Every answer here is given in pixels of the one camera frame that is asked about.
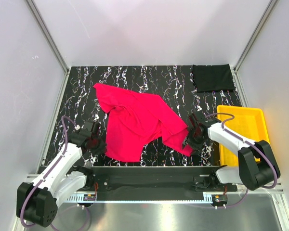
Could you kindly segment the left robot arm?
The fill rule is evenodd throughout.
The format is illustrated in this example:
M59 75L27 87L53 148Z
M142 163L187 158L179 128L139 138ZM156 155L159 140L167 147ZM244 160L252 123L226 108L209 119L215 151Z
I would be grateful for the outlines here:
M92 169L75 166L87 151L103 153L105 142L99 136L100 123L86 121L76 125L68 135L64 128L65 143L51 163L31 182L17 188L16 216L23 227L52 225L59 207L79 189L97 188Z

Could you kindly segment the pink t shirt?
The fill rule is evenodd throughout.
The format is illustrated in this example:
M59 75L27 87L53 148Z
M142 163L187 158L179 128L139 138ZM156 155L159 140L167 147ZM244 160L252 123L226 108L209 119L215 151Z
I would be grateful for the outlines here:
M190 156L183 146L186 123L155 94L137 93L102 83L94 85L101 109L108 115L106 156L122 162L138 162L143 147L157 138L167 147Z

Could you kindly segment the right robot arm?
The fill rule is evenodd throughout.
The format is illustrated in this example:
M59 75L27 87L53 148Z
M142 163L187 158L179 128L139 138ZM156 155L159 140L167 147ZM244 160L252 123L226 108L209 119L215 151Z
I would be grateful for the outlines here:
M269 142L246 138L214 116L205 116L201 112L190 114L190 126L183 147L189 146L195 154L211 140L238 157L237 167L224 165L211 174L210 178L217 184L241 184L251 191L274 188L281 174Z

